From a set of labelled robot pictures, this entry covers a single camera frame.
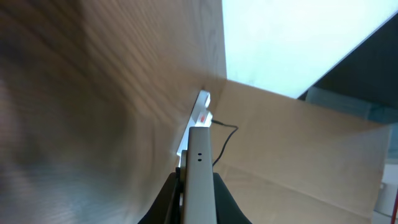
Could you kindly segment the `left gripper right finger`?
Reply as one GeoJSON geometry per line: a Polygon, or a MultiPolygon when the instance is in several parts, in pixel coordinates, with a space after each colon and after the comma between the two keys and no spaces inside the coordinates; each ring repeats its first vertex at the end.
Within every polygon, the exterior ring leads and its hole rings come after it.
{"type": "Polygon", "coordinates": [[[213,173],[217,224],[251,224],[224,184],[219,173],[213,173]]]}

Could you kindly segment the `Galaxy smartphone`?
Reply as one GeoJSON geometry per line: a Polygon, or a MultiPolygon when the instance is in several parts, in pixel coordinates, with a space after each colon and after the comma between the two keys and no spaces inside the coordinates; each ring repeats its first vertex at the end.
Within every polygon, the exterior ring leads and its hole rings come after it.
{"type": "Polygon", "coordinates": [[[210,129],[189,130],[182,223],[216,224],[210,129]]]}

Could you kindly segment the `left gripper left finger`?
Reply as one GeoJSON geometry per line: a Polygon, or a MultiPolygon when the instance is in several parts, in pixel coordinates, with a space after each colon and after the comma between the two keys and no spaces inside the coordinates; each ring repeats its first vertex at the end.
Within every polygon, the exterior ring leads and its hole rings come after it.
{"type": "Polygon", "coordinates": [[[157,195],[149,211],[139,224],[181,224],[182,206],[180,198],[184,185],[180,168],[172,172],[157,195]]]}

